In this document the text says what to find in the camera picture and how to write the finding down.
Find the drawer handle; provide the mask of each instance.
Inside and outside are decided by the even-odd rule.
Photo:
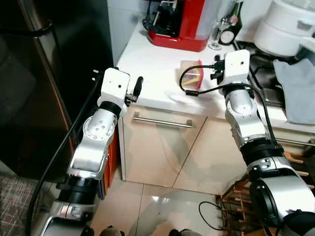
[[[139,116],[138,112],[135,112],[133,115],[134,120],[139,120],[139,121],[146,121],[146,122],[151,122],[155,124],[166,124],[166,125],[171,125],[171,126],[176,126],[176,127],[182,127],[182,128],[190,128],[192,129],[192,120],[188,119],[185,124],[181,123],[175,123],[175,122],[169,122],[169,121],[163,121],[163,120],[158,120],[158,119],[148,119],[148,118],[143,118]]]
[[[281,143],[297,144],[297,145],[305,145],[305,146],[315,147],[315,144],[312,144],[312,143],[305,143],[305,142],[300,142],[300,141],[294,141],[294,140],[289,140],[289,139],[279,139],[279,138],[276,138],[276,140],[278,142],[281,142]]]

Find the wall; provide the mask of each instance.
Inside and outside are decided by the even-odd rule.
[[[241,41],[253,41],[254,34],[260,21],[268,11],[272,0],[244,0],[241,19],[242,29],[236,39]]]
[[[138,20],[148,8],[147,0],[107,0],[114,65],[127,45]],[[156,9],[156,2],[151,4]]]

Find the kitchen cabinet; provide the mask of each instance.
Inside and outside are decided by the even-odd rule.
[[[287,140],[292,140],[292,141],[299,141],[299,142],[307,143],[310,139],[315,138],[314,133],[299,132],[299,131],[280,129],[280,128],[274,128],[273,131],[276,138],[287,139]],[[279,142],[279,144],[281,144],[284,150],[288,152],[302,154],[305,149],[305,146],[303,145],[288,144],[288,143],[281,143],[281,142]]]
[[[222,194],[246,172],[230,131],[223,119],[207,118],[173,187]]]
[[[204,116],[129,107],[123,117],[124,179],[172,187],[205,120]]]

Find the kitchen counter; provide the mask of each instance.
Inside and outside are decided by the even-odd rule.
[[[215,55],[219,54],[222,59],[225,53],[231,51],[234,51],[232,45],[223,46],[220,51],[206,47],[199,53],[158,47],[146,38],[146,32],[139,22],[117,67],[130,74],[130,91],[133,90],[139,76],[144,78],[137,105],[224,119],[224,97],[218,91],[198,97],[186,96],[178,86],[180,75],[177,75],[177,70],[182,60],[201,60],[202,64],[211,64],[214,62]],[[204,69],[201,90],[217,86],[216,81],[210,80],[211,73],[210,69]],[[263,107],[259,101],[257,103],[264,121]],[[285,111],[281,108],[269,106],[268,112],[273,127],[315,133],[315,125],[288,122]]]

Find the metal handle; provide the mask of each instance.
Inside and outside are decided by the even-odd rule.
[[[0,28],[0,34],[38,38],[38,37],[44,36],[48,32],[50,32],[52,30],[52,27],[53,27],[53,23],[52,23],[52,21],[49,20],[48,25],[46,25],[45,27],[43,27],[41,29],[35,30],[35,31]]]
[[[182,127],[182,128],[189,128],[192,129],[192,120],[188,119],[185,124],[181,123],[175,123],[175,122],[169,122],[169,121],[163,121],[163,120],[158,120],[158,119],[148,119],[148,118],[143,118],[139,116],[138,112],[135,112],[133,115],[134,120],[140,120],[140,121],[146,121],[146,122],[151,122],[155,124],[166,124],[166,125],[171,125],[171,126],[176,126],[176,127]]]
[[[312,144],[312,143],[305,143],[305,142],[300,142],[300,141],[294,141],[294,140],[289,140],[289,139],[279,139],[279,138],[276,138],[276,140],[278,142],[281,142],[281,143],[297,144],[297,145],[305,145],[305,146],[315,147],[315,144]]]

